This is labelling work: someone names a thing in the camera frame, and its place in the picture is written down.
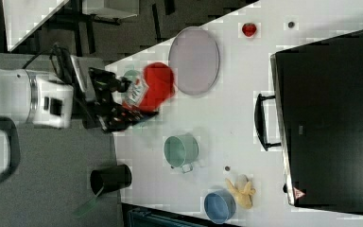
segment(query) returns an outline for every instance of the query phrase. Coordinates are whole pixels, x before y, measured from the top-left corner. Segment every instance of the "green mug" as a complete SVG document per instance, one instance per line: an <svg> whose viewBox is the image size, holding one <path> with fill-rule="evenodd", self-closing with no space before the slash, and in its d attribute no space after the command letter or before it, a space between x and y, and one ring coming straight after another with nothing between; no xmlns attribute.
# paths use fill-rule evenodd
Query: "green mug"
<svg viewBox="0 0 363 227"><path fill-rule="evenodd" d="M199 144L192 134L170 136L164 142L164 157L172 167L181 168L182 173L191 172L191 165L199 156Z"/></svg>

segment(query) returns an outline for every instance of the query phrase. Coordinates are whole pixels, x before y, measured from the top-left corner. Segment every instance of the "briefcase handle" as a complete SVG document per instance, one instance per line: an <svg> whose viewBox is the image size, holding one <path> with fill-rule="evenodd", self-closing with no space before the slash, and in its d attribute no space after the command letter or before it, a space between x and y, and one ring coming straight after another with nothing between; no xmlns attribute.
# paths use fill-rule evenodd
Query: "briefcase handle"
<svg viewBox="0 0 363 227"><path fill-rule="evenodd" d="M268 138L267 138L267 123L265 121L263 102L273 98L275 98L275 96L262 96L261 94L259 94L255 103L255 111L254 111L255 129L257 131L259 141L261 142L262 146L266 151L268 151L268 148L279 147L282 145L281 143L270 144L268 143Z"/></svg>

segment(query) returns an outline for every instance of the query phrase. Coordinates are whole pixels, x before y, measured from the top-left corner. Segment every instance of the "white table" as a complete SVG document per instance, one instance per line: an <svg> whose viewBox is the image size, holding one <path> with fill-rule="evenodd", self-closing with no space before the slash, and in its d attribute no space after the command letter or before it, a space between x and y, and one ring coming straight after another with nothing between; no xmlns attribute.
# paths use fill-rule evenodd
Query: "white table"
<svg viewBox="0 0 363 227"><path fill-rule="evenodd" d="M287 23L293 21L292 29ZM255 37L242 35L244 23L259 27ZM220 50L218 80L202 97L177 92L161 115L139 130L115 135L119 164L131 167L133 182L121 191L122 202L207 218L203 199L211 190L226 188L226 177L252 179L257 194L253 208L237 208L228 223L239 226L363 226L363 217L299 209L288 205L281 148L265 152L253 123L258 93L272 94L271 54L293 46L350 33L363 28L363 1L267 0L255 3L202 26ZM167 62L173 40L155 45L106 67L122 76L133 65L142 69L154 61ZM268 101L270 143L278 142L274 101ZM199 160L191 173L170 169L163 155L164 140L191 132L199 141ZM224 166L230 166L226 172Z"/></svg>
<svg viewBox="0 0 363 227"><path fill-rule="evenodd" d="M14 50L69 0L2 0L8 51Z"/></svg>

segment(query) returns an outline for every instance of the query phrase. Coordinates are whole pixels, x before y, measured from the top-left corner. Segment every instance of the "black cup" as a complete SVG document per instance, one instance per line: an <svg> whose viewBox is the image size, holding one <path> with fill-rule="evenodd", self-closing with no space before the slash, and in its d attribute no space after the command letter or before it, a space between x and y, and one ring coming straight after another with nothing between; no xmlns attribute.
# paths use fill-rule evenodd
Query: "black cup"
<svg viewBox="0 0 363 227"><path fill-rule="evenodd" d="M130 186L131 179L131 171L128 166L111 166L91 172L90 184L94 194L104 187L102 195Z"/></svg>

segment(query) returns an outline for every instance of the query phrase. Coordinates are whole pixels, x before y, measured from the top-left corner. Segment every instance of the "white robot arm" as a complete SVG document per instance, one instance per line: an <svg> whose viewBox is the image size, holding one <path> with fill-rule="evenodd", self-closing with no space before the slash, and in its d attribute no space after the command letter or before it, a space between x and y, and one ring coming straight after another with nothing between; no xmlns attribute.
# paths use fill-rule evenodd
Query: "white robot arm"
<svg viewBox="0 0 363 227"><path fill-rule="evenodd" d="M31 122L55 128L70 125L73 87L55 74L0 69L0 116L16 125Z"/></svg>

